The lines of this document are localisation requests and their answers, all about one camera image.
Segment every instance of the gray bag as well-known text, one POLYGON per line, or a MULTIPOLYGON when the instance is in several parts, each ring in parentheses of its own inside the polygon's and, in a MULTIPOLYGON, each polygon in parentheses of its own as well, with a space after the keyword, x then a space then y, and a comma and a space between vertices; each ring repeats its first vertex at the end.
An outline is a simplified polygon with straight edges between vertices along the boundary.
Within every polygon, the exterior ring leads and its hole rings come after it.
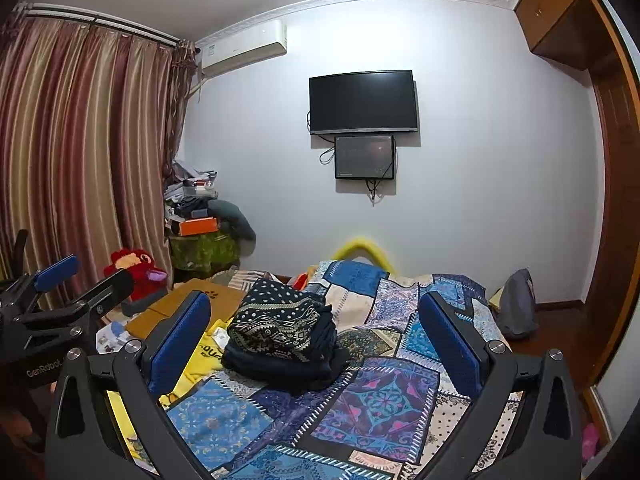
POLYGON ((504 284, 495 322, 507 339, 523 339, 538 329, 533 280, 527 269, 514 272, 504 284))

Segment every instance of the metal screw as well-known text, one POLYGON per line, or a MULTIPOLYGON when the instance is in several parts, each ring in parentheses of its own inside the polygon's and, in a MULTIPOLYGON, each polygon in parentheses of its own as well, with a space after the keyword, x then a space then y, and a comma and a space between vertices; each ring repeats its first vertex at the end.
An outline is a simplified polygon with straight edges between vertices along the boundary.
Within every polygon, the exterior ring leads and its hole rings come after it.
POLYGON ((82 350, 78 347, 75 347, 69 350, 69 352, 66 353, 66 356, 73 361, 74 359, 78 359, 81 353, 82 350))
POLYGON ((507 345, 505 345, 499 339, 491 339, 491 341, 489 341, 489 350, 491 350, 491 352, 493 352, 494 354, 504 354, 506 349, 507 345))
POLYGON ((549 350, 549 357, 551 357, 554 361, 562 361, 562 352, 557 348, 552 348, 549 350))
POLYGON ((124 345, 124 350, 128 354, 135 354, 141 348, 142 341, 140 341, 140 339, 132 339, 131 341, 127 341, 126 345, 124 345))

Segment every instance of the stack of clothes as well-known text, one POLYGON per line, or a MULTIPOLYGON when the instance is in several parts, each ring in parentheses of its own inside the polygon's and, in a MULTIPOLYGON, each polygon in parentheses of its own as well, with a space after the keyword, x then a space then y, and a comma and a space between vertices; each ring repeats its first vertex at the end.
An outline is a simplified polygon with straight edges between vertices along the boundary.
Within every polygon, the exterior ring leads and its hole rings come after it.
POLYGON ((286 390, 323 390, 349 359, 324 297, 271 280, 255 282, 227 333, 226 368, 286 390))

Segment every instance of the curtain rod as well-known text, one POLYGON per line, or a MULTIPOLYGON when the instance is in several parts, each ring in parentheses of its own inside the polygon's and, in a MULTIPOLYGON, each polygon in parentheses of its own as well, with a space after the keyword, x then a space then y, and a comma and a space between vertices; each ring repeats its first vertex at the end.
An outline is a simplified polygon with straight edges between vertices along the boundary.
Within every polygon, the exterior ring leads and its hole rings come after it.
POLYGON ((157 41, 158 43, 174 47, 180 41, 179 38, 165 34, 160 30, 145 27, 139 23, 123 20, 117 16, 95 12, 94 10, 79 9, 78 7, 68 7, 53 4, 26 4, 27 14, 30 16, 49 16, 52 18, 66 18, 69 20, 78 20, 81 22, 95 23, 96 25, 104 25, 114 28, 122 32, 130 32, 144 38, 157 41))

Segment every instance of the yellow arch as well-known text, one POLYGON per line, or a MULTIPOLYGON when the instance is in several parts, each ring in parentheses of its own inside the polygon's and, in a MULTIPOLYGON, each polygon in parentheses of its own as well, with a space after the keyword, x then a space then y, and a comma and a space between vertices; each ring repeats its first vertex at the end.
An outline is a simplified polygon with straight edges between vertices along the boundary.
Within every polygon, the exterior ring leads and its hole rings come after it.
POLYGON ((386 272, 390 272, 392 274, 395 273, 394 268, 389 263, 389 260, 386 259, 386 255, 385 253, 383 253, 382 249, 380 249, 371 240, 367 240, 366 238, 358 237, 349 240, 336 251, 333 259, 345 260, 350 253, 353 253, 353 251, 357 249, 361 249, 369 253, 373 262, 380 268, 386 270, 386 272))

